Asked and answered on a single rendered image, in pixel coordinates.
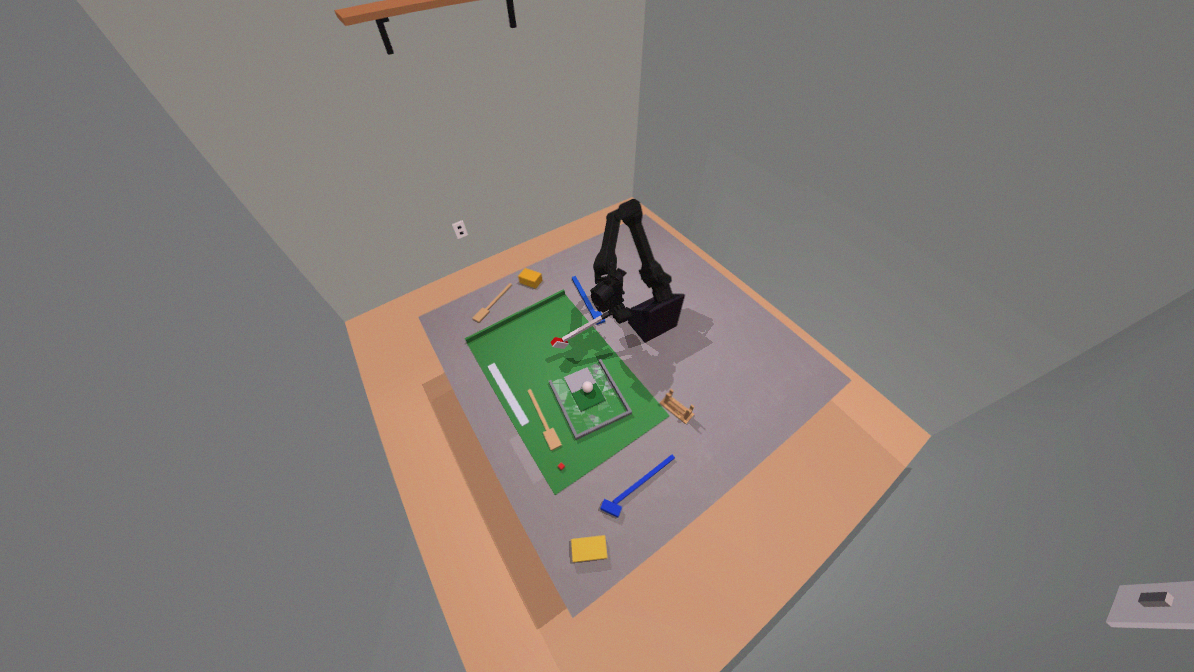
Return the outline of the green flat mat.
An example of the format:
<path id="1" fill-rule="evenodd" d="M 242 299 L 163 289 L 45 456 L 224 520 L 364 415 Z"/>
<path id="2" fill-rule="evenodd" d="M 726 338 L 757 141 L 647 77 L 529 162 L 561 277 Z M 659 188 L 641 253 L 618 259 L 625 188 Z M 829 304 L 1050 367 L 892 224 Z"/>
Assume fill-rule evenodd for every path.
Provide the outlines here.
<path id="1" fill-rule="evenodd" d="M 472 355 L 555 495 L 669 417 L 666 409 L 593 326 L 567 340 L 566 349 L 552 347 L 554 337 L 562 338 L 587 322 L 564 295 L 468 343 Z M 573 427 L 579 430 L 576 431 L 578 434 L 627 412 L 620 397 L 613 396 L 617 393 L 611 388 L 609 392 L 614 394 L 604 395 L 603 392 L 607 401 L 584 409 L 581 418 L 564 377 L 589 366 L 596 374 L 593 378 L 601 377 L 608 389 L 611 384 L 608 384 L 609 380 L 599 366 L 599 359 L 629 405 L 632 415 L 576 440 L 550 389 L 549 380 L 555 381 L 553 384 L 556 394 L 561 394 L 564 407 L 573 407 L 565 411 L 573 412 L 567 415 L 573 421 Z M 524 426 L 490 372 L 488 366 L 494 363 L 530 421 Z M 549 429 L 555 430 L 562 446 L 550 451 L 542 433 L 546 431 L 544 425 L 528 390 L 533 392 L 544 421 Z M 562 470 L 558 467 L 560 462 L 565 466 Z"/>

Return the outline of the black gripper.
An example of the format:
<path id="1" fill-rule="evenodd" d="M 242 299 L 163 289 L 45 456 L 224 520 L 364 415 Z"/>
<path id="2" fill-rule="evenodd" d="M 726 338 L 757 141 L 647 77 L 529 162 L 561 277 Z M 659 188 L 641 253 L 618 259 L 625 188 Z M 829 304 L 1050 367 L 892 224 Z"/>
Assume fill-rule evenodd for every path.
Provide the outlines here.
<path id="1" fill-rule="evenodd" d="M 615 317 L 617 323 L 623 323 L 624 321 L 628 321 L 633 317 L 633 313 L 630 312 L 630 309 L 628 307 L 624 307 L 624 304 L 622 303 L 624 302 L 622 297 L 623 294 L 624 290 L 622 290 L 618 294 L 614 294 L 611 298 L 614 306 L 613 307 L 609 306 L 609 312 L 613 314 L 613 317 Z"/>

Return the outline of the orange block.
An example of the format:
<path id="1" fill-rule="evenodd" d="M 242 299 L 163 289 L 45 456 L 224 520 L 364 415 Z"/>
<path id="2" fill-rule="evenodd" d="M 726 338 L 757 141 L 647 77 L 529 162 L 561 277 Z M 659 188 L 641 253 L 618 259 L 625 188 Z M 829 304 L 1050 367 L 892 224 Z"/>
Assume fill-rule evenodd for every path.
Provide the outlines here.
<path id="1" fill-rule="evenodd" d="M 519 283 L 527 286 L 537 288 L 541 280 L 542 275 L 530 269 L 524 269 L 519 275 Z"/>

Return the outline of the yellow rectangular block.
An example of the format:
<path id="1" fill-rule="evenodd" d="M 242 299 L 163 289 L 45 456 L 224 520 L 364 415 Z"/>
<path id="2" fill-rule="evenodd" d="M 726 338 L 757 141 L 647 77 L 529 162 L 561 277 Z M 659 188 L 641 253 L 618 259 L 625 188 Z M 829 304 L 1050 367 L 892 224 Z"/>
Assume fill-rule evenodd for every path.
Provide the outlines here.
<path id="1" fill-rule="evenodd" d="M 571 541 L 573 563 L 608 557 L 605 535 L 576 538 Z"/>

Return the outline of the white flat bar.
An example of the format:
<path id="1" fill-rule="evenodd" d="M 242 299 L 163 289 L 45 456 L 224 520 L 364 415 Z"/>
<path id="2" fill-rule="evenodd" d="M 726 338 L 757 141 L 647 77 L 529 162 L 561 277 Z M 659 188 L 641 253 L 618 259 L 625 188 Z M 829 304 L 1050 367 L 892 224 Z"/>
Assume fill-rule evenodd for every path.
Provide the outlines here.
<path id="1" fill-rule="evenodd" d="M 488 368 L 490 368 L 490 372 L 493 375 L 497 384 L 501 389 L 503 395 L 505 395 L 505 397 L 507 399 L 507 402 L 510 403 L 511 408 L 513 409 L 513 413 L 516 414 L 516 417 L 521 421 L 521 425 L 524 426 L 524 425 L 527 425 L 527 423 L 530 423 L 529 419 L 527 418 L 527 414 L 521 408 L 521 403 L 518 403 L 517 400 L 516 400 L 516 397 L 513 397 L 513 393 L 507 387 L 507 383 L 503 378 L 501 372 L 496 366 L 496 363 L 492 364 L 492 365 L 490 365 Z"/>

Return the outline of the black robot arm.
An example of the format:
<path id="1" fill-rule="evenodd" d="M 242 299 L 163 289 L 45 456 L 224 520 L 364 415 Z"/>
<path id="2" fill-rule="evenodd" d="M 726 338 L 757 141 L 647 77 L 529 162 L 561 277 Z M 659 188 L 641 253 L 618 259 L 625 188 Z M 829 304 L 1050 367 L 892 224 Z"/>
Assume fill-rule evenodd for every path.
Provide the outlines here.
<path id="1" fill-rule="evenodd" d="M 593 261 L 595 284 L 597 284 L 590 290 L 592 292 L 591 300 L 593 306 L 598 312 L 609 310 L 609 306 L 614 306 L 613 295 L 623 290 L 623 277 L 627 272 L 617 269 L 617 255 L 615 253 L 621 218 L 630 229 L 642 263 L 642 267 L 639 269 L 641 280 L 648 288 L 652 288 L 657 303 L 672 300 L 676 297 L 670 286 L 672 276 L 667 275 L 661 269 L 661 264 L 654 259 L 648 238 L 644 230 L 640 203 L 636 199 L 630 199 L 621 204 L 618 209 L 607 214 L 603 242 Z M 601 277 L 602 275 L 607 276 Z"/>

